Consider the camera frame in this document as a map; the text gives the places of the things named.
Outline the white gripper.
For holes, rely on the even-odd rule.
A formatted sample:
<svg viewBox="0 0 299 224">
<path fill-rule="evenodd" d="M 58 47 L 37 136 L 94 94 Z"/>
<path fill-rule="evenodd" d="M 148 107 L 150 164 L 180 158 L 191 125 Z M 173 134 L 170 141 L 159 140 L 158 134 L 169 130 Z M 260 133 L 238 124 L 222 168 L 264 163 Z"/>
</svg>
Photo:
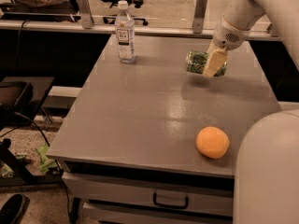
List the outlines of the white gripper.
<svg viewBox="0 0 299 224">
<path fill-rule="evenodd" d="M 203 75 L 213 77 L 228 60 L 228 52 L 239 48 L 249 35 L 250 25 L 239 19 L 229 21 L 224 15 L 214 29 L 213 41 L 210 42 Z"/>
</svg>

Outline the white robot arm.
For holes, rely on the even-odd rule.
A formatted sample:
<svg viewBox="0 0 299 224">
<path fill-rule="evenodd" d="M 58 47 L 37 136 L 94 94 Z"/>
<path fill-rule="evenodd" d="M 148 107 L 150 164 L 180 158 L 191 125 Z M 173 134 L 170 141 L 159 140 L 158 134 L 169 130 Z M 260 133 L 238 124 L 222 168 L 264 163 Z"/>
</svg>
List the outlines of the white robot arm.
<svg viewBox="0 0 299 224">
<path fill-rule="evenodd" d="M 299 0 L 231 0 L 210 43 L 204 75 L 212 77 L 267 16 L 294 63 L 299 61 Z M 276 98 L 246 132 L 235 159 L 233 224 L 299 224 L 299 111 L 283 111 Z"/>
</svg>

